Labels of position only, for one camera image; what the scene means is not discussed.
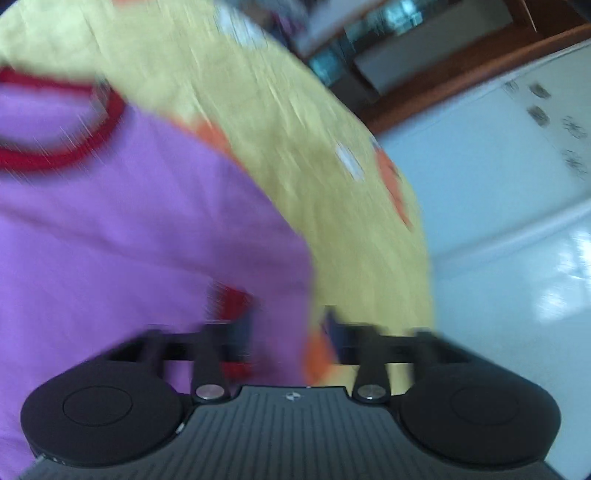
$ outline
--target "wooden cabinet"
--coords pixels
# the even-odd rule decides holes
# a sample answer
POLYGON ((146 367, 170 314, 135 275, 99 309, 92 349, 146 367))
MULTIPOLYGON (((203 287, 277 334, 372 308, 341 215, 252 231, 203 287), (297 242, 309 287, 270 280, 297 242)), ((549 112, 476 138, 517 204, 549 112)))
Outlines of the wooden cabinet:
MULTIPOLYGON (((328 7, 345 1, 328 0, 328 7)), ((300 56, 374 133, 591 38, 591 24, 564 0, 371 0, 368 5, 357 17, 345 16, 346 24, 333 26, 332 37, 308 42, 307 54, 300 56), (398 24, 397 8, 407 14, 398 24)))

